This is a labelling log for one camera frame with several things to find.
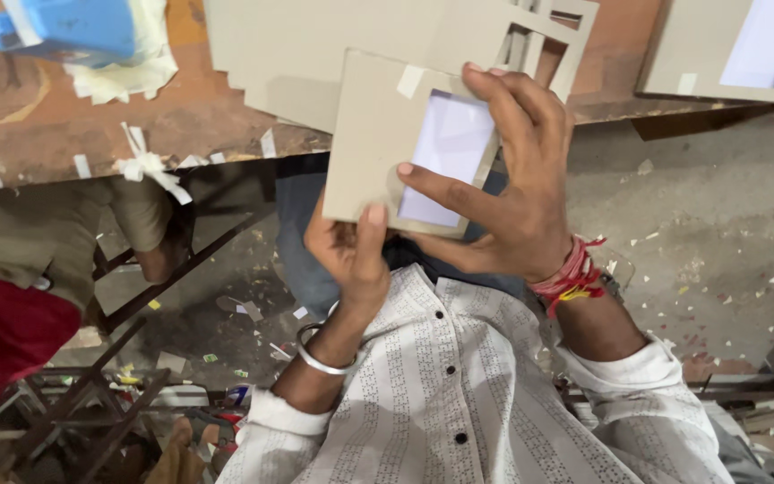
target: concrete floor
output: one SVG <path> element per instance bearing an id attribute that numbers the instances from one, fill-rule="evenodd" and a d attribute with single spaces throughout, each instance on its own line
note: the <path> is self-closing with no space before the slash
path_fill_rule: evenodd
<path id="1" fill-rule="evenodd" d="M 654 169 L 638 175 L 645 160 Z M 197 201 L 227 186 L 213 196 L 215 205 L 262 202 L 245 164 L 201 170 L 192 189 Z M 597 263 L 618 261 L 615 276 L 627 286 L 623 295 L 637 324 L 676 345 L 691 379 L 764 366 L 774 346 L 774 119 L 651 142 L 628 121 L 579 126 L 569 155 L 568 213 L 575 233 L 608 237 Z M 200 218 L 196 250 L 241 218 Z M 268 344 L 285 344 L 293 354 L 289 344 L 309 318 L 292 315 L 299 305 L 275 270 L 277 228 L 275 215 L 261 221 L 159 297 L 156 311 L 143 309 L 150 323 L 115 364 L 154 368 L 166 350 L 192 362 L 185 378 L 211 389 L 271 384 L 285 362 Z M 118 253 L 123 242 L 111 220 L 102 232 L 107 254 Z M 132 272 L 104 278 L 96 292 L 111 312 L 144 288 Z M 253 322 L 221 309 L 216 300 L 224 295 L 253 301 L 265 318 Z M 62 350 L 53 362 L 87 364 L 102 351 Z M 208 353 L 219 360 L 205 363 Z M 249 376 L 236 376 L 236 369 Z"/>

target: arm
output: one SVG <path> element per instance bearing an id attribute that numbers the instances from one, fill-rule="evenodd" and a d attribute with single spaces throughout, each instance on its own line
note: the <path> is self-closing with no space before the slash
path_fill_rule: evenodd
<path id="1" fill-rule="evenodd" d="M 525 74 L 467 65 L 464 81 L 489 103 L 503 138 L 509 185 L 491 196 L 402 164 L 397 173 L 408 186 L 489 231 L 469 245 L 406 236 L 465 272 L 515 274 L 528 283 L 549 279 L 573 248 L 565 181 L 575 120 L 553 93 Z M 621 461 L 647 482 L 730 481 L 716 456 L 706 413 L 685 387 L 679 361 L 667 347 L 645 337 L 608 294 L 560 302 L 556 314 L 563 334 L 555 348 L 601 419 L 597 437 Z"/>
<path id="2" fill-rule="evenodd" d="M 357 224 L 354 246 L 343 246 L 335 222 L 321 216 L 323 198 L 322 193 L 304 241 L 339 283 L 340 304 L 306 349 L 320 363 L 345 368 L 390 288 L 390 270 L 381 258 L 387 212 L 383 206 L 368 207 Z M 237 435 L 238 450 L 219 482 L 292 482 L 316 457 L 344 380 L 297 356 L 273 388 L 255 389 L 248 422 Z"/>

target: person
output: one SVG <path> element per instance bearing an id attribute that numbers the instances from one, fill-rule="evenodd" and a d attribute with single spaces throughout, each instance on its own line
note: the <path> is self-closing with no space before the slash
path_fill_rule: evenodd
<path id="1" fill-rule="evenodd" d="M 568 229 L 573 117 L 524 74 L 467 64 L 463 80 L 503 138 L 507 187 L 487 194 L 409 163 L 396 171 L 488 233 L 469 244 L 403 234 L 430 259 L 392 272 L 383 206 L 364 210 L 353 246 L 337 242 L 321 200 L 305 233 L 281 234 L 292 291 L 295 279 L 313 279 L 303 297 L 328 293 L 315 290 L 325 282 L 311 267 L 289 262 L 305 259 L 288 252 L 298 237 L 333 278 L 338 306 L 305 345 L 311 366 L 298 354 L 271 389 L 253 390 L 219 482 L 732 482 L 679 361 L 602 289 Z M 278 203 L 292 200 L 281 188 Z M 432 259 L 463 276 L 431 279 Z M 542 292 L 555 321 L 541 323 L 512 286 L 481 275 Z M 592 432 L 535 363 L 547 324 L 551 349 L 599 418 Z"/>
<path id="2" fill-rule="evenodd" d="M 145 280 L 166 281 L 186 257 L 172 205 L 155 181 L 122 177 L 0 190 L 0 393 L 76 334 L 94 297 L 101 211 L 113 209 Z"/>

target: wooden tabletop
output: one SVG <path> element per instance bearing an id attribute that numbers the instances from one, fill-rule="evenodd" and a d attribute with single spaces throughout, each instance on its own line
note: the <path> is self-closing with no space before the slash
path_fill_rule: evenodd
<path id="1" fill-rule="evenodd" d="M 637 97 L 634 88 L 661 0 L 598 0 L 568 105 L 579 123 L 692 112 L 743 102 Z M 179 72 L 159 95 L 129 104 L 92 106 L 78 99 L 62 66 L 0 52 L 0 179 L 5 187 L 78 178 L 73 156 L 85 154 L 93 177 L 117 174 L 132 158 L 121 122 L 141 126 L 148 148 L 175 168 L 190 154 L 222 152 L 226 161 L 262 157 L 260 139 L 274 129 L 278 156 L 330 148 L 330 135 L 277 123 L 243 105 L 243 91 L 211 68 L 201 0 L 168 0 L 169 43 Z M 558 56 L 546 47 L 540 77 Z"/>

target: blue plastic object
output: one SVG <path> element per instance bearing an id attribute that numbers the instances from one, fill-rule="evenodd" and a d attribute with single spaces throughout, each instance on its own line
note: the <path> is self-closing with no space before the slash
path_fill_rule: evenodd
<path id="1" fill-rule="evenodd" d="M 98 68 L 135 50 L 127 0 L 19 0 L 41 42 L 24 46 L 8 12 L 0 12 L 0 51 Z"/>

